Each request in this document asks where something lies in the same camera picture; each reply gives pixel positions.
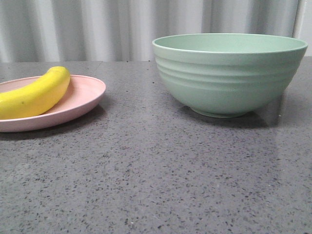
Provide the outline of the yellow banana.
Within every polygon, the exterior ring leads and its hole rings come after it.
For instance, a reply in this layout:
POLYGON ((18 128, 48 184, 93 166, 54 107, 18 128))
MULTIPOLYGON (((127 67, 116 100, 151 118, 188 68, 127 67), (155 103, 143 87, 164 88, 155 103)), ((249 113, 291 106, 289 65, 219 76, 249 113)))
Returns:
POLYGON ((67 68, 55 66, 31 84, 1 93, 1 120, 33 117, 45 113, 65 95, 70 79, 67 68))

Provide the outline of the pink plate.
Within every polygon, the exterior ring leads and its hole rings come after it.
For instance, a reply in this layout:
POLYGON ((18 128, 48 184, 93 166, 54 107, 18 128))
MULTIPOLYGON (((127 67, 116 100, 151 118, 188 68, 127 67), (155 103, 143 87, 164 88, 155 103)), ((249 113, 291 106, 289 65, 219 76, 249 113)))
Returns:
POLYGON ((69 122, 95 108, 105 90, 106 84, 97 78, 71 75, 66 94, 52 109, 35 117, 1 120, 0 131, 32 131, 69 122))

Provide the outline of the green ribbed bowl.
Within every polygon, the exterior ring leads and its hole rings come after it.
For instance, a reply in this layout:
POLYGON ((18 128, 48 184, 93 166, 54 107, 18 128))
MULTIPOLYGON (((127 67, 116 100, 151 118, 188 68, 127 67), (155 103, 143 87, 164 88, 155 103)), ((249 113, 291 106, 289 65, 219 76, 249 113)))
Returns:
POLYGON ((196 113, 223 118, 281 96, 307 47, 300 39, 262 34, 185 34, 153 41, 169 93, 196 113))

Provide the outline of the white corrugated curtain backdrop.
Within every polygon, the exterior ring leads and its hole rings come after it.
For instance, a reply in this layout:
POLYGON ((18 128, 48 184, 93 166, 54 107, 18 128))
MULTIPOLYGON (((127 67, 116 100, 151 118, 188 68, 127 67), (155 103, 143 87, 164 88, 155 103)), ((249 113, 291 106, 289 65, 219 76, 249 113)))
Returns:
POLYGON ((312 41, 309 0, 3 0, 1 62, 143 61, 152 41, 196 33, 312 41))

